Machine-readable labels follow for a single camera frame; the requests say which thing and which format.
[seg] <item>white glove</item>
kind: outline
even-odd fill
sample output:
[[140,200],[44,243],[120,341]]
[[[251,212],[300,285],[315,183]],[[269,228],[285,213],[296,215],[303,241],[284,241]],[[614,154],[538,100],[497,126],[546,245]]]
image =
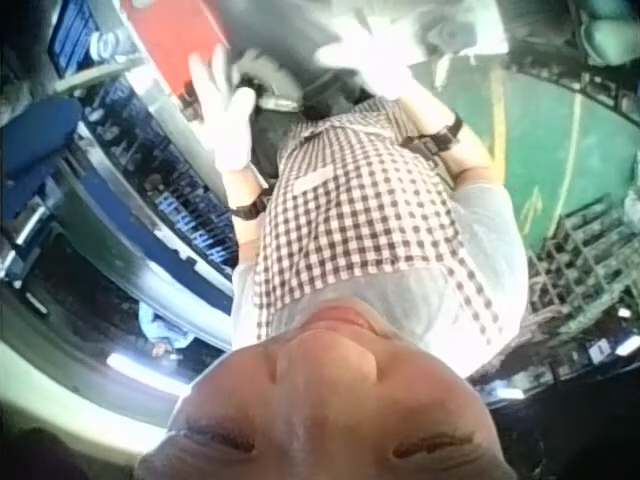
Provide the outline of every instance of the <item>white glove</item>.
[[193,87],[200,100],[204,124],[196,126],[205,148],[210,150],[221,172],[242,170],[251,161],[249,119],[256,105],[250,88],[235,90],[237,82],[227,63],[227,51],[218,45],[212,67],[207,68],[198,54],[189,57]]
[[320,48],[315,60],[330,68],[349,68],[360,73],[371,93],[397,100],[414,84],[407,65],[401,63],[393,45],[361,29],[348,39]]

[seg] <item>gingham apron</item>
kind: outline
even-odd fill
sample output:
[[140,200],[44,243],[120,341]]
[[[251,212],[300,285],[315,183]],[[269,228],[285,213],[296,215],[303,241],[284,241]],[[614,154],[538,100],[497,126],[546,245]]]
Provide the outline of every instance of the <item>gingham apron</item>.
[[302,123],[279,154],[254,276],[257,340],[273,315],[327,285],[439,264],[488,344],[500,332],[435,162],[401,146],[419,133],[394,103]]

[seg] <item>wristwatch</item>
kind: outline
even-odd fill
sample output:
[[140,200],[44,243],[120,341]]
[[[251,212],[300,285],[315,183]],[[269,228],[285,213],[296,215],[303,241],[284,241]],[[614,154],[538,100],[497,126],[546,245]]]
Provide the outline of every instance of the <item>wristwatch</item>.
[[231,208],[231,214],[234,217],[238,217],[242,220],[251,221],[255,220],[267,210],[267,190],[262,190],[260,195],[246,207]]
[[464,126],[464,122],[460,116],[456,113],[456,119],[453,125],[444,127],[437,133],[431,135],[420,135],[412,137],[409,144],[422,144],[432,155],[438,155],[439,153],[448,152],[453,147],[460,143],[458,135]]

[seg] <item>yellow line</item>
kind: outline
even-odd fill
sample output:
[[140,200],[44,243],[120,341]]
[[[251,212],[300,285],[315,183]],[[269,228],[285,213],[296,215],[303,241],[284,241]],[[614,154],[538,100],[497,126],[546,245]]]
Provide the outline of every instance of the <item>yellow line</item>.
[[564,203],[567,200],[567,193],[573,178],[573,169],[576,163],[576,153],[578,151],[578,137],[580,136],[580,116],[582,115],[582,95],[576,94],[573,100],[573,120],[571,123],[571,142],[569,143],[569,154],[567,155],[567,163],[564,170],[564,180],[560,187],[560,196],[556,204],[556,211],[553,214],[553,220],[549,226],[547,236],[553,235],[560,220]]
[[493,106],[493,161],[502,182],[507,179],[507,113],[504,101],[502,69],[494,66],[490,74]]

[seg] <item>person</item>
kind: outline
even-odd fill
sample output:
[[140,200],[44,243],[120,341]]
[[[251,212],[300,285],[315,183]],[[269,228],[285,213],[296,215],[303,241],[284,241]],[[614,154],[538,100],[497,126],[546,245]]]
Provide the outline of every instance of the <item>person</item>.
[[179,354],[176,351],[187,348],[195,338],[193,333],[168,322],[143,302],[138,305],[138,323],[142,333],[153,343],[153,358],[177,358]]
[[255,94],[225,80],[223,49],[211,69],[190,59],[239,243],[234,350],[138,478],[515,478],[465,380],[517,334],[527,300],[492,159],[375,39],[316,58],[377,98],[293,127],[266,211],[249,167]]

